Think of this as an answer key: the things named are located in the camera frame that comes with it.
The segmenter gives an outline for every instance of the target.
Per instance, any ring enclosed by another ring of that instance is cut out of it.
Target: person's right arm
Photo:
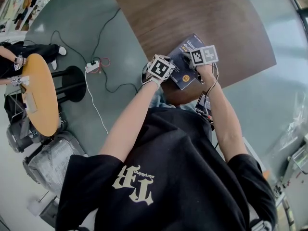
[[[197,71],[205,82],[206,88],[209,89],[215,82],[212,66],[198,66]],[[229,162],[235,155],[247,154],[239,120],[218,82],[210,91],[208,97],[219,148],[226,162]]]
[[[15,61],[15,54],[11,52],[10,50],[4,48],[3,46],[0,46],[0,56],[9,59],[11,62]]]

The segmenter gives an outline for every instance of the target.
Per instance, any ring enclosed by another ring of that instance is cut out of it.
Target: table
[[[39,54],[31,54],[23,68],[22,76],[29,76],[29,85],[22,94],[31,93],[37,111],[27,115],[39,133],[44,136],[55,134],[59,125],[59,110],[55,86],[48,65]]]
[[[168,55],[191,33],[216,46],[219,82],[229,86],[271,66],[275,56],[264,26],[249,0],[117,0],[147,58]],[[162,84],[167,100],[179,105],[197,99],[198,81],[181,91]]]

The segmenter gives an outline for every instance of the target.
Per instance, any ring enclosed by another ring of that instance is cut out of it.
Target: book
[[[194,33],[186,38],[177,48],[175,48],[168,56],[173,60],[175,69],[171,74],[171,79],[177,86],[183,90],[195,79],[198,79],[198,73],[189,68],[189,62],[185,61],[183,52],[189,52],[196,48],[204,47],[205,44]]]

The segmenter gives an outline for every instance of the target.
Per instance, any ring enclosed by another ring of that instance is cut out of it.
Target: yellow round table
[[[39,54],[31,54],[23,68],[22,76],[29,76],[29,85],[22,94],[32,94],[36,106],[35,112],[27,110],[27,115],[39,133],[44,136],[55,134],[59,124],[58,101],[53,79],[47,63]]]

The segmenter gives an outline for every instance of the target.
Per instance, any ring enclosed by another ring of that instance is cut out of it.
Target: sneaker
[[[59,54],[62,55],[62,56],[65,56],[66,55],[66,49],[64,47],[60,46]]]
[[[52,65],[52,68],[53,68],[54,70],[57,69],[57,62],[56,62],[56,59],[53,60],[53,61],[51,62],[51,65]]]

